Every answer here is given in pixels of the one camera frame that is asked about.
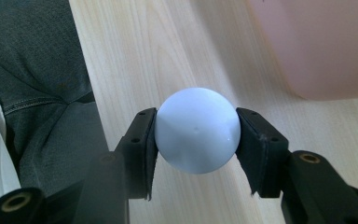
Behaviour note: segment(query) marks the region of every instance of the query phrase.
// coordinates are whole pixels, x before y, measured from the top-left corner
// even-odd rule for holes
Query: wood grain
[[[358,188],[358,99],[294,96],[244,0],[70,0],[106,139],[114,150],[135,114],[187,87],[218,91],[262,114],[291,150],[324,155]],[[207,175],[161,157],[153,200],[131,223],[284,223],[280,200],[251,196],[234,157]]]

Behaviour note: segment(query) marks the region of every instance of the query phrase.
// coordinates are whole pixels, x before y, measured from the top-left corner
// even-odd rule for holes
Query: person's leg
[[[0,8],[7,145],[21,185],[50,195],[82,178],[107,145],[68,2],[11,5]]]

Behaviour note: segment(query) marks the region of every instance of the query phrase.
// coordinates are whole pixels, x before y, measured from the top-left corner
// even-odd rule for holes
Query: ball
[[[240,119],[221,94],[203,88],[176,92],[160,107],[155,140],[161,156],[190,173],[210,173],[226,164],[241,138]]]

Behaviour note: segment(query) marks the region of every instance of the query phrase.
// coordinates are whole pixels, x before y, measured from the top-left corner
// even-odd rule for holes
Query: wooden table
[[[358,188],[358,99],[293,95],[245,0],[70,3],[110,149],[137,112],[205,87],[259,112],[290,150],[324,155]],[[284,223],[280,200],[251,196],[236,157],[216,172],[188,175],[159,156],[152,201],[130,207],[131,223]]]

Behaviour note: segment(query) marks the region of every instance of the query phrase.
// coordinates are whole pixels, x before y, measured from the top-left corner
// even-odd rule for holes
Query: gray jeans
[[[67,0],[0,0],[0,103],[23,187],[49,196],[108,150]]]

